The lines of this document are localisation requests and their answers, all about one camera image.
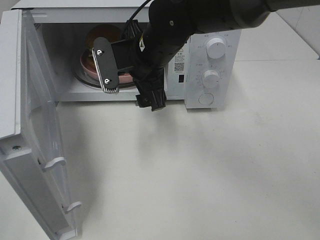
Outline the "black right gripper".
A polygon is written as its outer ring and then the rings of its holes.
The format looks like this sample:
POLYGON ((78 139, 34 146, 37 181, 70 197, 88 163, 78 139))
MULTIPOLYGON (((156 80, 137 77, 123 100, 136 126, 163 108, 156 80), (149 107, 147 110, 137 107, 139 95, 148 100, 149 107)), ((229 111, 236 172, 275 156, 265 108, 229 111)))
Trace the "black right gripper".
POLYGON ((160 68, 160 37, 142 34, 138 20, 127 20, 120 34, 120 41, 110 44, 109 67, 131 75, 147 75, 144 79, 134 77, 139 92, 136 104, 151 111, 166 106, 164 69, 160 68))

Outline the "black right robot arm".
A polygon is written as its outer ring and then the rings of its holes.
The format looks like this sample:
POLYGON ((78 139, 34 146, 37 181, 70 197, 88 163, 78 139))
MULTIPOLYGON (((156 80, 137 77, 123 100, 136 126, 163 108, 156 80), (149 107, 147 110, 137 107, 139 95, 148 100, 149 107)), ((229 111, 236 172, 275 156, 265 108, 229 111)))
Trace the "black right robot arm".
POLYGON ((137 105, 152 111, 166 106, 163 69, 194 34, 260 26, 278 10, 319 5, 318 0, 150 0, 126 21, 122 44, 139 94, 137 105))

